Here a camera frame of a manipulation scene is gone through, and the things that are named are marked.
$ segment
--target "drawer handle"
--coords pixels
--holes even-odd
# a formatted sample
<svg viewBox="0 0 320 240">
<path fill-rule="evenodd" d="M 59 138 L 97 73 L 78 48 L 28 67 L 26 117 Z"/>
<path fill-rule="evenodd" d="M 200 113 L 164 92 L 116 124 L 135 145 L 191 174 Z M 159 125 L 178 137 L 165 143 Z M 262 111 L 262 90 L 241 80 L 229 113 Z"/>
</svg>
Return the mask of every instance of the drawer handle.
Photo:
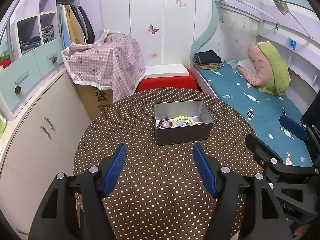
<svg viewBox="0 0 320 240">
<path fill-rule="evenodd" d="M 53 54 L 51 54 L 50 56 L 48 56 L 47 58 L 51 59 L 53 64 L 56 64 L 58 62 L 57 56 L 58 56 L 58 52 L 56 51 Z"/>
<path fill-rule="evenodd" d="M 50 138 L 50 133 L 48 133 L 48 131 L 42 125 L 39 125 L 39 126 L 42 130 L 45 131 L 45 133 L 48 135 L 48 138 Z"/>
<path fill-rule="evenodd" d="M 54 126 L 52 125 L 52 123 L 50 122 L 50 120 L 49 120 L 47 117 L 45 117 L 44 119 L 51 125 L 51 129 L 54 130 Z"/>
<path fill-rule="evenodd" d="M 19 83 L 21 83 L 27 76 L 29 76 L 28 70 L 15 80 L 14 84 L 16 86 L 14 88 L 14 92 L 16 93 L 16 95 L 19 95 L 22 91 L 22 88 L 19 85 Z"/>
</svg>

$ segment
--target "pink pillow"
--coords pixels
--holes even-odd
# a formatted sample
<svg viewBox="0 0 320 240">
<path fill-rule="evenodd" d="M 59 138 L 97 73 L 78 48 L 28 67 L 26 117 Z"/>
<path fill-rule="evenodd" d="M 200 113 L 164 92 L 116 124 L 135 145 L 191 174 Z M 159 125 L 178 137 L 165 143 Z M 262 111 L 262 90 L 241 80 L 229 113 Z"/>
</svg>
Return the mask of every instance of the pink pillow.
<svg viewBox="0 0 320 240">
<path fill-rule="evenodd" d="M 269 83 L 273 77 L 270 62 L 263 55 L 259 47 L 255 44 L 250 44 L 248 49 L 248 56 L 254 61 L 256 66 L 257 75 L 254 76 L 242 67 L 238 67 L 241 75 L 253 86 L 263 87 Z"/>
</svg>

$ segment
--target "butterfly sticker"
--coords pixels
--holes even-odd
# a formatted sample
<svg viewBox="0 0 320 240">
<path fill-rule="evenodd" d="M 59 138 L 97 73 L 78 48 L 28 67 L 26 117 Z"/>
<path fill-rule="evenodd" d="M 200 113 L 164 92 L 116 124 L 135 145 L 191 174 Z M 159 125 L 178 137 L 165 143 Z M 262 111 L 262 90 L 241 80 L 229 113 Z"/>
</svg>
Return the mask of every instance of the butterfly sticker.
<svg viewBox="0 0 320 240">
<path fill-rule="evenodd" d="M 184 2 L 181 2 L 181 0 L 176 0 L 176 4 L 178 4 L 180 7 L 185 7 L 185 6 L 187 6 L 187 4 L 184 3 Z"/>
<path fill-rule="evenodd" d="M 152 24 L 150 24 L 149 32 L 152 34 L 156 34 L 157 31 L 159 31 L 159 29 L 154 29 Z"/>
</svg>

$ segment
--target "polka dot tablecloth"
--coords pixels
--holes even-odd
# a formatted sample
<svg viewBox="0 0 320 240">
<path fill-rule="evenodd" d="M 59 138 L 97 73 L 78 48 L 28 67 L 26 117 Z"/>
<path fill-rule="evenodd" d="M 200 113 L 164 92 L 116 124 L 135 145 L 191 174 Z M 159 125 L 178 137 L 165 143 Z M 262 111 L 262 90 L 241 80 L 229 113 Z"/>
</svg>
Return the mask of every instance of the polka dot tablecloth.
<svg viewBox="0 0 320 240">
<path fill-rule="evenodd" d="M 74 174 L 83 173 L 127 145 L 127 161 L 115 190 L 103 199 L 117 239 L 202 240 L 216 200 L 204 189 L 192 158 L 192 143 L 158 146 L 155 103 L 201 99 L 214 124 L 204 151 L 242 175 L 262 172 L 246 148 L 253 133 L 247 121 L 219 99 L 195 90 L 164 88 L 143 91 L 112 104 L 85 131 L 76 155 Z M 82 205 L 81 195 L 77 195 Z M 231 235 L 239 231 L 244 195 L 238 196 Z"/>
</svg>

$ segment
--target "cabinet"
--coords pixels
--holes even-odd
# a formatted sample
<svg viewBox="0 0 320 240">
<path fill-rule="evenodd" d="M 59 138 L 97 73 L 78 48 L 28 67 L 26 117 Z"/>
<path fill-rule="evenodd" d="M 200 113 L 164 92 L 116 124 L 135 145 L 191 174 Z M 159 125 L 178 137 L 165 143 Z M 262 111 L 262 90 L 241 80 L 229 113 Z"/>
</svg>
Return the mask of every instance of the cabinet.
<svg viewBox="0 0 320 240">
<path fill-rule="evenodd" d="M 54 176 L 73 175 L 75 152 L 90 123 L 75 85 L 64 73 L 35 103 L 6 153 L 0 208 L 12 228 L 28 233 Z"/>
<path fill-rule="evenodd" d="M 57 2 L 81 5 L 92 24 L 96 39 L 99 38 L 102 28 L 100 0 L 22 0 L 15 10 L 15 20 L 10 25 L 12 48 L 8 50 L 12 50 L 14 63 L 0 73 L 0 109 L 9 121 L 14 120 L 25 102 L 61 69 L 59 65 L 63 62 L 61 52 L 64 47 L 59 32 Z M 42 37 L 42 29 L 49 25 L 53 26 L 55 39 L 46 42 Z M 35 36 L 40 36 L 40 46 L 29 52 L 24 47 L 23 51 L 20 42 L 30 41 Z M 57 62 L 52 63 L 53 58 L 57 58 Z M 16 94 L 14 82 L 22 74 L 22 83 L 18 84 L 22 92 Z"/>
</svg>

